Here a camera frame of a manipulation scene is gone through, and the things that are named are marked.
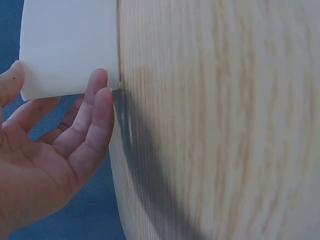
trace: palm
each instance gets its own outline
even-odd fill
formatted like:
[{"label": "palm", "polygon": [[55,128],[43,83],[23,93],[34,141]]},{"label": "palm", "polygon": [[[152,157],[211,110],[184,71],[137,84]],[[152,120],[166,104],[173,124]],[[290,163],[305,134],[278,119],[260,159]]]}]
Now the palm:
[{"label": "palm", "polygon": [[[18,94],[22,84],[18,71],[0,75],[0,106]],[[59,98],[29,101],[0,125],[0,224],[1,212],[8,228],[18,228],[57,211],[92,176],[106,153],[114,124],[106,84],[106,73],[95,71],[85,96],[56,129],[37,141],[30,140],[28,132]]]}]

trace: finger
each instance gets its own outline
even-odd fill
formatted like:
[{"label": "finger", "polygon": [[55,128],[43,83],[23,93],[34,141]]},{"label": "finger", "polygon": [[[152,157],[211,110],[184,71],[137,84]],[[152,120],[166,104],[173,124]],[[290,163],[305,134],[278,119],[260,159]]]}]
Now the finger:
[{"label": "finger", "polygon": [[71,127],[52,143],[57,153],[65,159],[85,141],[92,122],[95,96],[100,89],[107,86],[107,81],[108,77],[105,70],[97,69],[92,73],[83,102]]},{"label": "finger", "polygon": [[24,85],[25,72],[21,62],[16,61],[11,68],[0,75],[0,106],[9,104],[19,94]]},{"label": "finger", "polygon": [[95,96],[92,124],[85,141],[68,158],[81,186],[91,178],[106,155],[114,123],[112,93],[104,88]]},{"label": "finger", "polygon": [[79,108],[84,100],[84,96],[80,96],[73,105],[69,108],[67,113],[64,115],[63,119],[61,120],[59,126],[46,134],[44,134],[42,137],[40,137],[37,142],[38,143],[46,143],[46,144],[52,144],[59,135],[61,135],[65,130],[70,128],[72,126],[72,123],[74,122]]},{"label": "finger", "polygon": [[36,123],[50,113],[58,104],[60,97],[31,100],[19,107],[7,120],[17,123],[26,133],[30,132]]}]

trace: white card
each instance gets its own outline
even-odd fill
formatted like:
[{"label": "white card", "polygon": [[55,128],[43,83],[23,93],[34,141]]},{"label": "white card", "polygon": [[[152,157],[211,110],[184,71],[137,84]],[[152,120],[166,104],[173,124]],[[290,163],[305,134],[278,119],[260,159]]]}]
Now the white card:
[{"label": "white card", "polygon": [[95,69],[119,88],[117,0],[24,0],[22,99],[82,94]]}]

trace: hand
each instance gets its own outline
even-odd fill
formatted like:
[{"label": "hand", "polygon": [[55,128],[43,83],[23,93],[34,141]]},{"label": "hand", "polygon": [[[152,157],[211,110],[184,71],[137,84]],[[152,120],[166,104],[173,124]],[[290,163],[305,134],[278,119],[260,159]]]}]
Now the hand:
[{"label": "hand", "polygon": [[107,72],[97,69],[58,128],[31,141],[28,132],[60,98],[31,100],[1,124],[1,107],[23,83],[19,61],[0,75],[0,239],[68,203],[99,167],[114,127]]}]

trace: blue background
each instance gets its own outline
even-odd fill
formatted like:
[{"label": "blue background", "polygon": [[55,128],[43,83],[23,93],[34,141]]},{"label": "blue background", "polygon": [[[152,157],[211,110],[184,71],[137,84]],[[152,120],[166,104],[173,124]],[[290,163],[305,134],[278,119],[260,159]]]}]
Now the blue background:
[{"label": "blue background", "polygon": [[[19,58],[24,0],[0,0],[0,73]],[[76,96],[63,97],[57,108],[30,133],[36,139],[58,125]],[[23,101],[17,97],[3,109],[4,120]],[[116,202],[110,158],[106,157],[92,180],[59,212],[23,229],[9,240],[124,240]]]}]

